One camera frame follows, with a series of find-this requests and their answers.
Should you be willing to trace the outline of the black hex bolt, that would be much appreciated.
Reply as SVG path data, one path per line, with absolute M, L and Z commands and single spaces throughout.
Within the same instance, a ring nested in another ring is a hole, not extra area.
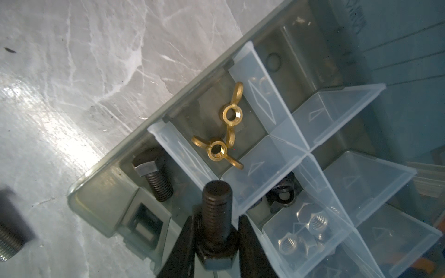
M 136 173 L 146 178 L 155 199 L 159 202 L 167 201 L 174 193 L 164 169 L 165 162 L 166 154 L 161 147 L 139 153 L 132 162 Z
M 197 231 L 197 256 L 207 271 L 232 268 L 238 252 L 238 232 L 232 225 L 233 192 L 221 180 L 207 183 Z

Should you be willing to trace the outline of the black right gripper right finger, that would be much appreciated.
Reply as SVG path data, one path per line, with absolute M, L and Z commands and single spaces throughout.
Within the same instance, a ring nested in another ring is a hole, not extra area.
M 277 278 L 246 215 L 239 217 L 238 237 L 241 278 Z

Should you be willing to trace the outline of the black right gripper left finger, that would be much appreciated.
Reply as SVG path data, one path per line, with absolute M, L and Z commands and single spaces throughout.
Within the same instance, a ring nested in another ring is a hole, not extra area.
M 193 278 L 195 273 L 196 217 L 189 216 L 157 278 Z

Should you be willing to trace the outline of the brass wing nut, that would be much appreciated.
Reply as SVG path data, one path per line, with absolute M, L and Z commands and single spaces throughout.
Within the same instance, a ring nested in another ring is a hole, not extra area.
M 221 107 L 220 119 L 226 124 L 226 145 L 228 148 L 232 148 L 235 144 L 235 126 L 240 124 L 243 119 L 243 111 L 239 106 L 239 103 L 243 96 L 243 83 L 237 82 L 232 95 L 231 101 Z
M 214 162 L 226 160 L 228 163 L 243 170 L 244 165 L 228 154 L 228 147 L 222 139 L 211 139 L 206 141 L 198 136 L 193 136 L 191 141 L 199 148 L 205 149 L 207 156 Z

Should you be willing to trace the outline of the black wing nut cluster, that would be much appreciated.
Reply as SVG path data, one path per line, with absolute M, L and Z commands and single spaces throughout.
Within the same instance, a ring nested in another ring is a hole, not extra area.
M 296 178 L 291 172 L 266 194 L 271 214 L 276 214 L 282 208 L 289 207 L 294 203 L 296 185 Z

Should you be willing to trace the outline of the silver bolt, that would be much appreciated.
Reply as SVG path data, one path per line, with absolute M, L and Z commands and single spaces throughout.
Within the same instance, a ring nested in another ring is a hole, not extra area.
M 15 203 L 15 192 L 1 184 L 1 262 L 21 251 L 36 235 Z

